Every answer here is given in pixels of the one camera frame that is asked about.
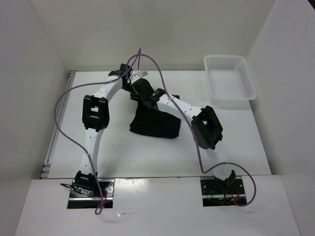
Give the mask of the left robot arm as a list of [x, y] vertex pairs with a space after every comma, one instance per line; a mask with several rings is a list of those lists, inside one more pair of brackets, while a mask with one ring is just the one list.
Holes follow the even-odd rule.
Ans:
[[101, 136], [107, 128], [109, 116], [109, 102], [121, 89], [132, 91], [129, 77], [132, 69], [126, 64], [121, 64], [120, 69], [108, 74], [107, 83], [92, 95], [83, 99], [82, 122], [85, 128], [85, 153], [79, 171], [75, 176], [73, 187], [79, 189], [86, 196], [99, 193], [97, 175], [97, 156]]

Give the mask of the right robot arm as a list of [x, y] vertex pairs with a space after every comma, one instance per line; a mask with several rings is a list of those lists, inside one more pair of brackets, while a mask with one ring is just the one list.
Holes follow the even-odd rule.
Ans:
[[130, 131], [136, 134], [175, 139], [181, 122], [185, 121], [197, 149], [204, 149], [216, 163], [226, 161], [222, 151], [223, 127], [210, 106], [204, 108], [182, 101], [165, 88], [153, 89], [148, 80], [140, 78], [131, 83], [130, 97], [138, 102]]

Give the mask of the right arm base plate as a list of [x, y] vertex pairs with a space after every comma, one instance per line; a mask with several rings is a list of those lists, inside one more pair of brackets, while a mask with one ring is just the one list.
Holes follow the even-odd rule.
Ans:
[[204, 207], [233, 206], [247, 204], [243, 181], [237, 177], [228, 190], [219, 186], [214, 177], [201, 178], [201, 194]]

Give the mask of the black shorts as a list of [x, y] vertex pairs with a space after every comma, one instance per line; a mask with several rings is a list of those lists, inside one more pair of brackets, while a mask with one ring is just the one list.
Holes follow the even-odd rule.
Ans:
[[169, 113], [156, 108], [148, 108], [137, 102], [135, 117], [129, 125], [132, 133], [165, 139], [175, 139], [179, 136], [181, 120]]

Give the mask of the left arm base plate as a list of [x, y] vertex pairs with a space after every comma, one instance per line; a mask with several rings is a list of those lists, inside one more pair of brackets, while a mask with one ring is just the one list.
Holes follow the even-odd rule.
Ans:
[[[114, 179], [100, 179], [101, 190], [103, 192], [104, 205], [102, 208], [113, 208], [114, 199]], [[96, 208], [101, 204], [101, 195], [98, 187], [96, 191], [84, 190], [82, 187], [74, 187], [74, 180], [72, 184], [62, 184], [62, 186], [70, 189], [67, 209], [88, 209]]]

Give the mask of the white plastic basket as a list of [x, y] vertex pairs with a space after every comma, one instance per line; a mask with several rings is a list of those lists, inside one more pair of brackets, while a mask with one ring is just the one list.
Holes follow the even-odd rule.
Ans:
[[213, 100], [239, 102], [257, 98], [252, 75], [243, 56], [207, 55], [204, 67]]

